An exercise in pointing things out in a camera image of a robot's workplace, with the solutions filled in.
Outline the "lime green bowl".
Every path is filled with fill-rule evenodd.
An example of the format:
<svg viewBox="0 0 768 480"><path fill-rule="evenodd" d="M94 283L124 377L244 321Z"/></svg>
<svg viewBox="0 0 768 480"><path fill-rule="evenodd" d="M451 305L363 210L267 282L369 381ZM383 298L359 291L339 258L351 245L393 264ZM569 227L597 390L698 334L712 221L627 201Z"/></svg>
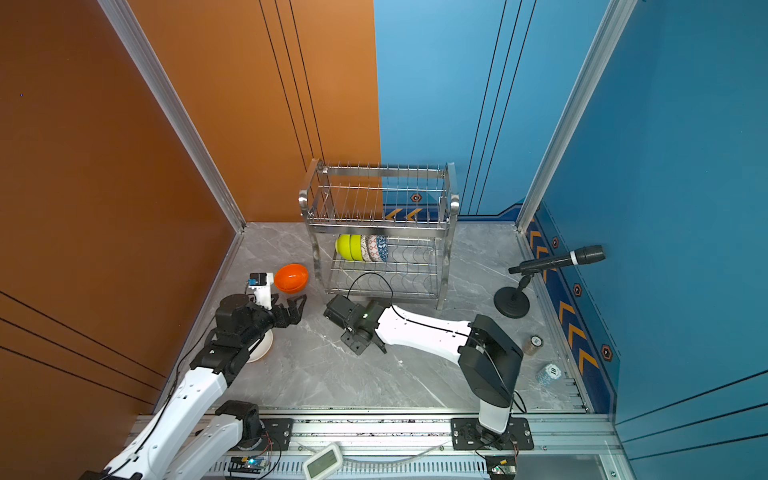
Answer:
<svg viewBox="0 0 768 480"><path fill-rule="evenodd" d="M363 242L361 235L351 235L349 237L349 245L350 245L350 253L352 256L352 259L354 261L363 261L364 255L363 255L363 247L365 246L365 243Z"/></svg>
<svg viewBox="0 0 768 480"><path fill-rule="evenodd" d="M336 252L346 261L353 261L354 258L351 253L350 235L341 234L338 236L335 242Z"/></svg>

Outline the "white maroon patterned bowl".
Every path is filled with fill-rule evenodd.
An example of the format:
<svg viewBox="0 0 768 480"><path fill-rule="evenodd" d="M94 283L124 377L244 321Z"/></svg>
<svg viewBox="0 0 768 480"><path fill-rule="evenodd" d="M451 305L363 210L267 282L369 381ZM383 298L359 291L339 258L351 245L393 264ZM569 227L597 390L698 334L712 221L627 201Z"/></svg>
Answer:
<svg viewBox="0 0 768 480"><path fill-rule="evenodd" d="M361 244L361 253L362 253L363 260L365 262L372 262L372 257L370 255L369 244L368 244L368 237L366 235L361 236L360 244Z"/></svg>

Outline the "blue triangle patterned bowl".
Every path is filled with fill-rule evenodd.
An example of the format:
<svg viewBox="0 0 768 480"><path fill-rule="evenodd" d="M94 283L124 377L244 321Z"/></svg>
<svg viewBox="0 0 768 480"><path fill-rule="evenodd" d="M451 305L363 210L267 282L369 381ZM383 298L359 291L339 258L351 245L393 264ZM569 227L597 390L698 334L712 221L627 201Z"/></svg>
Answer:
<svg viewBox="0 0 768 480"><path fill-rule="evenodd" d="M368 237L368 251L374 262L387 262L389 260L388 243L383 236L370 235Z"/></svg>

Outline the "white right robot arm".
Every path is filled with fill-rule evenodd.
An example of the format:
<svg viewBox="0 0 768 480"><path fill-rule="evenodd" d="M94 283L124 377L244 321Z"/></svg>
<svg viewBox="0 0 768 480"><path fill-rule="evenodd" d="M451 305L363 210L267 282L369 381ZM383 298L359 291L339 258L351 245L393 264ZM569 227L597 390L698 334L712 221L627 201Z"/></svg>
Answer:
<svg viewBox="0 0 768 480"><path fill-rule="evenodd" d="M377 299L361 305L343 295L327 303L324 316L342 329L342 342L358 356L371 345L382 353L398 346L457 365L479 399L479 440L489 445L505 439L524 354L494 319L478 314L472 321L442 320Z"/></svg>

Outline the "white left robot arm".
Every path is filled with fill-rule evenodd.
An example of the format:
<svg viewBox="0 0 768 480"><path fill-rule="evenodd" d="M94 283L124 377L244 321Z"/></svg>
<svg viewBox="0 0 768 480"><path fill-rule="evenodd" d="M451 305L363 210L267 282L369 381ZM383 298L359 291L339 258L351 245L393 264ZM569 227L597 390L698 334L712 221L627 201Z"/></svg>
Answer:
<svg viewBox="0 0 768 480"><path fill-rule="evenodd" d="M268 307L246 294L220 301L213 328L184 376L149 424L100 472L86 471L83 479L200 479L226 452L242 447L268 449L276 444L259 417L259 407L228 400L192 440L193 428L213 403L223 396L250 355L274 328L287 328L302 319L307 297L279 304L277 294Z"/></svg>

